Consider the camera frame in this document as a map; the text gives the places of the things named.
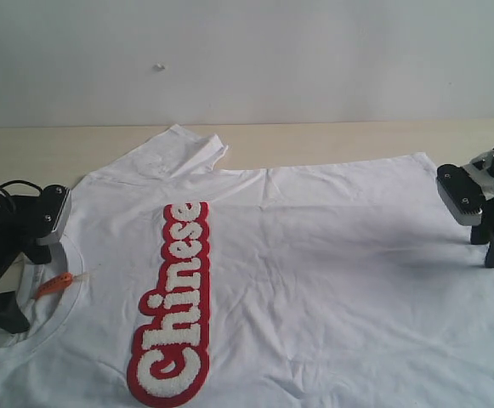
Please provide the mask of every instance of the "white t-shirt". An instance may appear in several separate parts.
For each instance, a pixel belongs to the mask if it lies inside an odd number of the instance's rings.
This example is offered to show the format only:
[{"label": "white t-shirt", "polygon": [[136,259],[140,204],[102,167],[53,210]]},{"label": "white t-shirt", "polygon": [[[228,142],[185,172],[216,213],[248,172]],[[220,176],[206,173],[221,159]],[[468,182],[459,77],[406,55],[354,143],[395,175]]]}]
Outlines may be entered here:
[{"label": "white t-shirt", "polygon": [[214,170],[175,126],[73,190],[0,407],[494,407],[494,269],[424,154]]}]

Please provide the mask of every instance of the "shirt sleeve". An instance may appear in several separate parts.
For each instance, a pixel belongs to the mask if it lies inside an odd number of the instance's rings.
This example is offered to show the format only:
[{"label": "shirt sleeve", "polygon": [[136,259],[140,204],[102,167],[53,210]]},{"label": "shirt sleeve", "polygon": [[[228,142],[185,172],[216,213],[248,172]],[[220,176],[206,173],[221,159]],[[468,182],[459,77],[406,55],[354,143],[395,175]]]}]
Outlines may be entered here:
[{"label": "shirt sleeve", "polygon": [[135,183],[208,173],[227,147],[216,134],[204,138],[174,125],[90,175]]}]

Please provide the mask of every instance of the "neckline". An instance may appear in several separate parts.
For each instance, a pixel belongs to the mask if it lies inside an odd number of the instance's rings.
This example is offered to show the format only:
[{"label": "neckline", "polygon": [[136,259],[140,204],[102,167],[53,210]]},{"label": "neckline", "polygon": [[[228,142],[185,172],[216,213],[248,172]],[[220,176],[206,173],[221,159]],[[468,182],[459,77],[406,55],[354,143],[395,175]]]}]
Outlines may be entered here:
[{"label": "neckline", "polygon": [[[64,270],[68,270],[73,275],[79,275],[83,272],[84,261],[82,254],[74,242],[66,234],[63,234],[61,244],[65,251],[66,261],[61,257],[55,257],[51,263],[44,265],[35,265],[28,261],[24,262],[20,286],[17,291],[17,302],[23,313],[26,313],[34,305],[34,300],[31,299],[31,296],[41,283],[40,278],[44,270],[52,269],[54,275],[63,273]],[[61,293],[55,309],[39,327],[32,327],[27,333],[16,335],[11,335],[0,329],[0,352],[13,352],[11,355],[12,358],[15,358],[33,353],[36,348],[48,341],[71,314],[79,298],[82,286],[82,281],[78,281],[65,289]]]}]

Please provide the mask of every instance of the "red border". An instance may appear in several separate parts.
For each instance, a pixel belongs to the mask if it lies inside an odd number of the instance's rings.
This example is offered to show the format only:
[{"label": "red border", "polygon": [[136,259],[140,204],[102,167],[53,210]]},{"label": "red border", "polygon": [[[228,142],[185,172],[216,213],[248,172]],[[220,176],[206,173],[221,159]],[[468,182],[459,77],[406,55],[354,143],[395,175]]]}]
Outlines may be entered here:
[{"label": "red border", "polygon": [[[187,262],[187,259],[178,259],[169,251],[169,246],[175,242],[176,240],[171,236],[171,226],[180,223],[185,225],[185,222],[181,222],[176,220],[172,213],[171,207],[172,205],[165,206],[163,209],[163,217],[166,219],[166,223],[163,226],[162,234],[164,243],[162,245],[162,257],[163,264],[160,267],[158,282],[155,289],[149,290],[145,293],[140,301],[139,301],[139,311],[143,315],[154,316],[153,321],[149,325],[140,326],[133,335],[133,344],[132,344],[132,358],[129,361],[128,365],[128,386],[132,395],[142,402],[145,405],[152,407],[175,407],[178,405],[185,404],[187,401],[191,400],[197,392],[203,386],[203,383],[207,379],[207,374],[209,370],[209,356],[208,356],[208,344],[209,344],[209,318],[210,318],[210,261],[209,261],[209,226],[207,223],[207,215],[208,215],[208,204],[206,202],[200,202],[201,212],[200,215],[194,220],[202,227],[202,234],[197,239],[202,244],[202,249],[196,255],[196,258],[199,258],[201,261],[201,267],[195,272],[200,272],[201,274],[201,282],[200,282],[200,303],[199,310],[201,312],[201,318],[198,320],[201,327],[201,339],[200,344],[196,347],[191,346],[190,344],[172,344],[168,346],[159,347],[160,351],[164,354],[166,359],[160,363],[154,364],[150,369],[150,374],[156,378],[170,378],[177,376],[185,366],[184,358],[182,356],[182,351],[185,347],[190,347],[194,349],[199,355],[202,366],[201,369],[194,380],[194,382],[190,385],[188,389],[186,389],[183,393],[175,395],[173,397],[156,397],[152,394],[146,392],[146,390],[139,384],[139,379],[137,378],[137,367],[139,365],[139,361],[145,351],[141,348],[143,332],[147,329],[161,329],[161,323],[163,317],[167,313],[175,313],[179,311],[184,311],[189,308],[188,305],[177,305],[173,306],[169,311],[162,313],[164,310],[162,307],[157,309],[152,309],[148,306],[148,299],[150,295],[159,294],[162,297],[165,297],[167,294],[165,285],[167,282],[167,272],[168,268],[172,264]],[[185,292],[187,288],[178,288],[173,292]],[[167,367],[171,362],[175,363],[175,367],[167,373],[160,372],[161,369]]]}]

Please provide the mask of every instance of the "orange plastic clip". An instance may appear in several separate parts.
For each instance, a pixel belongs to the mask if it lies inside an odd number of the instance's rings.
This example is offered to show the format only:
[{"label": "orange plastic clip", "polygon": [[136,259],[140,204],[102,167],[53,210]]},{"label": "orange plastic clip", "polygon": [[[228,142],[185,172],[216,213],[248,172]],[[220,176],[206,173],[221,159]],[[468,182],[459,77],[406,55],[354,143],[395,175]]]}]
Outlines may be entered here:
[{"label": "orange plastic clip", "polygon": [[49,293],[63,291],[73,283],[73,275],[69,272],[65,272],[61,275],[47,280],[39,286],[37,293],[35,293],[35,300],[38,300],[41,296],[48,295]]}]

